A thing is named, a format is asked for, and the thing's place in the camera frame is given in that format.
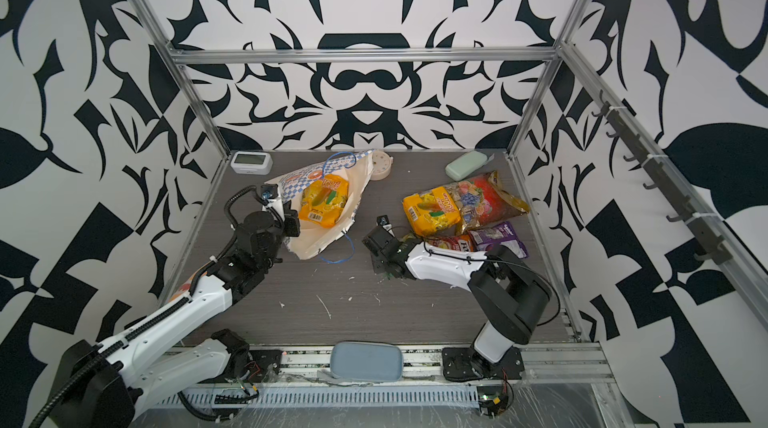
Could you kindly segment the yellow mango candy bag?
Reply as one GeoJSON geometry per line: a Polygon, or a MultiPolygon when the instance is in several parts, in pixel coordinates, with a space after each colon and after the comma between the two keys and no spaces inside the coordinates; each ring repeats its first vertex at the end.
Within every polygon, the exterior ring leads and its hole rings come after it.
{"type": "Polygon", "coordinates": [[[460,211],[444,187],[410,195],[402,205],[412,230],[420,237],[434,235],[461,221],[460,211]]]}

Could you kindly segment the blue checkered paper bag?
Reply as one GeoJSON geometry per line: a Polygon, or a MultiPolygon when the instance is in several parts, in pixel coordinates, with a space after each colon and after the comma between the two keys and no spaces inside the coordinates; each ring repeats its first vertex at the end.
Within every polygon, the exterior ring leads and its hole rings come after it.
{"type": "Polygon", "coordinates": [[[371,150],[341,152],[271,179],[282,199],[298,212],[300,235],[288,239],[288,250],[309,260],[344,237],[354,224],[373,171],[371,150]]]}

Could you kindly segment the orange snack pack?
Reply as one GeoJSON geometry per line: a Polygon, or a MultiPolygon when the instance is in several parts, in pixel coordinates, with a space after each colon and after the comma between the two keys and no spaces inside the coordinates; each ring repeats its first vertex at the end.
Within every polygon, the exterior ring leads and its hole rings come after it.
{"type": "Polygon", "coordinates": [[[469,234],[459,236],[436,236],[428,238],[426,242],[431,246],[445,250],[459,252],[475,251],[474,242],[469,234]]]}

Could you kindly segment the red fruit snack bag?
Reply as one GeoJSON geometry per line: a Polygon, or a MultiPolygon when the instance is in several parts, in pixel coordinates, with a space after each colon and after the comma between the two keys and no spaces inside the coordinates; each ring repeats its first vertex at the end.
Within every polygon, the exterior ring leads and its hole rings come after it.
{"type": "Polygon", "coordinates": [[[494,170],[445,186],[460,213],[455,234],[491,226],[528,214],[530,207],[508,193],[494,170]]]}

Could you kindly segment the purple snack pack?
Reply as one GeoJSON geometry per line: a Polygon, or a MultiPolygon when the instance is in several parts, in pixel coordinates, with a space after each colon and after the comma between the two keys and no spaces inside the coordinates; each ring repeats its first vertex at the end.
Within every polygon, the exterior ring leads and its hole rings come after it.
{"type": "Polygon", "coordinates": [[[529,257],[527,248],[509,221],[501,222],[492,227],[470,230],[468,234],[476,251],[488,251],[495,246],[504,246],[520,259],[529,257]]]}

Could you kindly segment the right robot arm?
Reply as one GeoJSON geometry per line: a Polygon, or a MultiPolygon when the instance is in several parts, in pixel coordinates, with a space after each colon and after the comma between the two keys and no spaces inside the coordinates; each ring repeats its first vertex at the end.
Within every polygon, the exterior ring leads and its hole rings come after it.
{"type": "Polygon", "coordinates": [[[561,308],[558,293],[542,275],[501,245],[484,252],[437,248],[418,238],[400,240],[377,226],[362,240],[374,271],[394,278],[435,281],[472,294],[486,322],[468,348],[444,348],[442,376],[456,383],[519,380],[522,348],[548,324],[545,309],[561,308]]]}

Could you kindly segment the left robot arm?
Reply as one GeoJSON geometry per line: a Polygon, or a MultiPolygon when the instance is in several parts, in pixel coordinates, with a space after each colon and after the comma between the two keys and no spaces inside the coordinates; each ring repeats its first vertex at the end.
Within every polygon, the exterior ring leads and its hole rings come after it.
{"type": "Polygon", "coordinates": [[[40,427],[127,427],[155,404],[200,381],[244,367],[249,346],[221,330],[191,351],[167,350],[246,297],[280,263],[284,240],[300,234],[298,213],[276,184],[247,186],[224,205],[233,235],[177,296],[142,321],[62,356],[40,427]]]}

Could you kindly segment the white digital clock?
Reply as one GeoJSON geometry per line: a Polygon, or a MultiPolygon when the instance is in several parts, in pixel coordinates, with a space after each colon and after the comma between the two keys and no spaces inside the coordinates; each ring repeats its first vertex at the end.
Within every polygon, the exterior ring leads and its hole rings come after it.
{"type": "Polygon", "coordinates": [[[271,172],[273,158],[266,152],[237,151],[230,161],[230,166],[240,175],[265,176],[271,172]]]}

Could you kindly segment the orange plush toy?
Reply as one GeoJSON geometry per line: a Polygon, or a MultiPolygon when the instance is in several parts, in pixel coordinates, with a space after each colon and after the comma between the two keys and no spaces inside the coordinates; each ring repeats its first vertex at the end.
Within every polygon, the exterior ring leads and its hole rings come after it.
{"type": "Polygon", "coordinates": [[[188,279],[186,279],[184,283],[172,294],[169,302],[174,302],[179,297],[182,297],[185,293],[187,293],[192,285],[193,278],[194,276],[190,276],[188,279]]]}

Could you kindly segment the grey-blue pouch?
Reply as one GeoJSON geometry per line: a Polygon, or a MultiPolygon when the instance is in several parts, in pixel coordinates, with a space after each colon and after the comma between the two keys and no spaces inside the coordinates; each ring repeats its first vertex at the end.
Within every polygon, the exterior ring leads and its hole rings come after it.
{"type": "Polygon", "coordinates": [[[395,382],[401,379],[403,367],[402,351],[386,343],[341,342],[330,355],[331,374],[346,381],[395,382]]]}

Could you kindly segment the mint green case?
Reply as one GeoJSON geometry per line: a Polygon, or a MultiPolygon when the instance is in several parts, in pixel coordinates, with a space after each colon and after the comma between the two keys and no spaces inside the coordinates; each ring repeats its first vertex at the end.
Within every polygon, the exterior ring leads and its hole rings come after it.
{"type": "Polygon", "coordinates": [[[453,181],[462,181],[484,167],[491,156],[478,151],[464,153],[445,166],[445,174],[453,181]]]}

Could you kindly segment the wall hook rack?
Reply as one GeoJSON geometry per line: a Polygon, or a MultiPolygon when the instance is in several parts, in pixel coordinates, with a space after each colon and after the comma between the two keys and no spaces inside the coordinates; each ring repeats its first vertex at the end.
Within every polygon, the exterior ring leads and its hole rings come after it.
{"type": "Polygon", "coordinates": [[[641,127],[625,106],[614,106],[599,92],[600,108],[593,116],[604,118],[613,129],[607,136],[620,139],[630,155],[623,159],[642,169],[650,179],[644,183],[645,190],[657,190],[674,211],[667,215],[670,223],[683,223],[698,242],[700,249],[694,251],[694,258],[699,262],[712,261],[724,265],[733,259],[733,254],[726,246],[725,236],[715,228],[717,215],[693,199],[692,191],[683,186],[681,175],[675,175],[670,158],[661,153],[655,142],[643,133],[641,127]]]}

